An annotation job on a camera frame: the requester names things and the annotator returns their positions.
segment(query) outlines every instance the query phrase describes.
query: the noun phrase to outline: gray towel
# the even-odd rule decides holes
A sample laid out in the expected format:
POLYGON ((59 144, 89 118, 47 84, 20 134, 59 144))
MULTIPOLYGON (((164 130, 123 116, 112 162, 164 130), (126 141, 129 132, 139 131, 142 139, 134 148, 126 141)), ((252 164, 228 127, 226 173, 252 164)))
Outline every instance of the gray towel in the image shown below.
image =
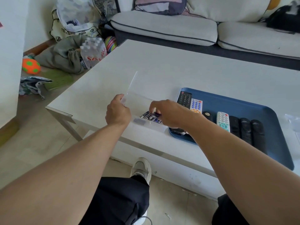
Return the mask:
POLYGON ((80 63, 80 46, 86 38, 86 35, 74 35, 64 38, 35 56, 35 60, 48 68, 80 74, 84 71, 84 67, 80 63))

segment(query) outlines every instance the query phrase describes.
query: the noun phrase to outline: shoe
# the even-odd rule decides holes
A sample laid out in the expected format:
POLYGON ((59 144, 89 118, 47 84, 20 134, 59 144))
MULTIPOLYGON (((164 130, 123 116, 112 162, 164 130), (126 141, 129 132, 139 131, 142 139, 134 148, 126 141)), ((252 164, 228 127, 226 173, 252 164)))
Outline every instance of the shoe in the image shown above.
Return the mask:
POLYGON ((138 158, 137 162, 133 165, 130 173, 130 177, 134 175, 141 175, 148 183, 151 180, 151 166, 147 159, 140 157, 138 158))

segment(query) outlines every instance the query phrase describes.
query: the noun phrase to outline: orange ball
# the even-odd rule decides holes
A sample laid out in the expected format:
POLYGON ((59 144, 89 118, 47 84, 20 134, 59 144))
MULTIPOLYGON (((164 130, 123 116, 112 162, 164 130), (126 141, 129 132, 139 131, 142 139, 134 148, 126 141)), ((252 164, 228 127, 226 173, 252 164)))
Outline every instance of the orange ball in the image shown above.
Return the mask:
POLYGON ((28 74, 38 74, 40 72, 40 64, 34 59, 24 58, 22 69, 28 74))

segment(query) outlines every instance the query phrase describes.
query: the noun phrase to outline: baseboard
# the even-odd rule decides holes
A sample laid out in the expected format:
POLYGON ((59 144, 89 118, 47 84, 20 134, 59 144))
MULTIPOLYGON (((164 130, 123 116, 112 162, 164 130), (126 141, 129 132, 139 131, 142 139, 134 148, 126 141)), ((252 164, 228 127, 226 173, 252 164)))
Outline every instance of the baseboard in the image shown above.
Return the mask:
POLYGON ((16 134, 16 132, 19 130, 19 127, 20 125, 16 117, 14 117, 2 128, 0 128, 0 147, 16 134))
POLYGON ((43 42, 40 45, 37 45, 34 48, 31 48, 28 51, 25 51, 23 53, 23 55, 28 55, 28 54, 35 54, 35 55, 39 55, 40 53, 42 53, 45 49, 47 49, 48 47, 54 45, 56 43, 55 39, 50 39, 46 42, 43 42))

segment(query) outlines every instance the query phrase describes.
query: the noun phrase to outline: sofa base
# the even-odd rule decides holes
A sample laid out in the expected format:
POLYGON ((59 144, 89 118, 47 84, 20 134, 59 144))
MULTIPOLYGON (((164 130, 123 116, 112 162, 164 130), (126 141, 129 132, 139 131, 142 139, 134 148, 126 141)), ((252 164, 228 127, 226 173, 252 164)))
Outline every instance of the sofa base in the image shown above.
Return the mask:
POLYGON ((214 56, 220 56, 225 58, 232 58, 236 60, 248 61, 258 64, 270 65, 275 67, 281 67, 292 70, 300 70, 300 60, 290 59, 285 57, 277 57, 271 55, 250 53, 238 50, 223 49, 219 45, 214 44, 211 46, 193 45, 183 42, 175 42, 170 40, 164 40, 154 37, 148 37, 144 35, 137 35, 115 29, 115 36, 117 44, 120 45, 126 39, 141 41, 145 43, 152 43, 156 45, 168 46, 182 50, 189 50, 198 53, 204 53, 214 56))

